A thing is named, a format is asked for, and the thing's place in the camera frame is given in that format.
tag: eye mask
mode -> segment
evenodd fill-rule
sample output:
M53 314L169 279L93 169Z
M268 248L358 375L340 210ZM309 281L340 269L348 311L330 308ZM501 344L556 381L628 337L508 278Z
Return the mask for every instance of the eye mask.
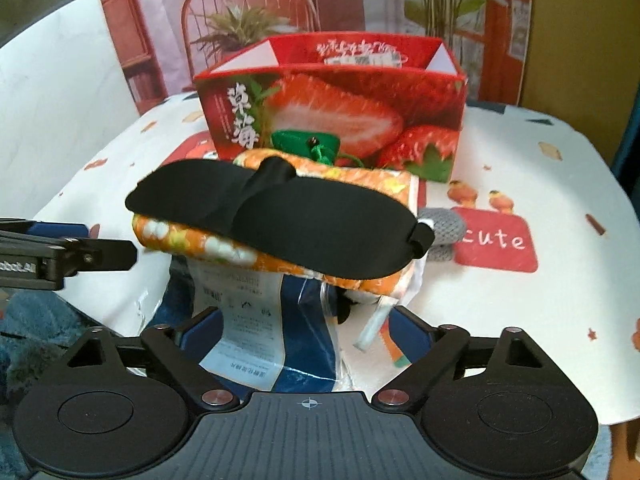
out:
M180 160L140 181L126 207L351 280L398 272L424 256L434 240L431 228L393 198L297 176L279 156L265 158L257 170L220 160Z

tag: blue pole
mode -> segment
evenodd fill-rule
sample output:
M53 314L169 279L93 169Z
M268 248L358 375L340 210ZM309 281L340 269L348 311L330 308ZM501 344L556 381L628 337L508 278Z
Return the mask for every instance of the blue pole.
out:
M631 147L633 146L634 142L636 142L639 134L640 86L638 87L638 92L636 93L636 101L634 102L634 107L631 110L631 116L629 117L628 125L626 126L625 133L622 136L622 142L620 142L618 152L616 153L616 156L613 159L613 164L611 165L611 171L616 178L620 178L620 174L622 174L622 168L628 162L627 158L629 156L629 152L631 151Z

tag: white wall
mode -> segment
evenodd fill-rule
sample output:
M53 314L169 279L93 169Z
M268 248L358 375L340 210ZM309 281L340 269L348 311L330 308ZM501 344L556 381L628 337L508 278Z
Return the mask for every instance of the white wall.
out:
M30 218L138 118L100 0L0 48L0 217Z

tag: red strawberry box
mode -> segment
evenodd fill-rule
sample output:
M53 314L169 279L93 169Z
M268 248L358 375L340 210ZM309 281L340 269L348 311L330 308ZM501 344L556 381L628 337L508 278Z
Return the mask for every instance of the red strawberry box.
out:
M278 130L303 130L340 137L340 152L368 168L449 180L466 76L440 39L370 32L273 36L194 82L222 159L270 146Z

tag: orange floral pouch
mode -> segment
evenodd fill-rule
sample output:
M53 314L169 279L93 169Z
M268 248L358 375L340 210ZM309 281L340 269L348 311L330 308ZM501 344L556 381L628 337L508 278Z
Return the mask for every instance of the orange floral pouch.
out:
M417 213L418 178L404 171L336 168L297 155L268 149L242 152L234 163L244 168L257 170L265 158L273 155L288 160L296 168L298 176L325 178L367 187L398 200L414 215ZM398 300L404 295L414 268L414 264L410 263L399 272L378 280L345 280L279 260L229 238L180 224L134 215L133 231L139 242L152 250L180 254L188 258L242 267L243 269L281 272L302 278L313 278L340 288L362 290Z

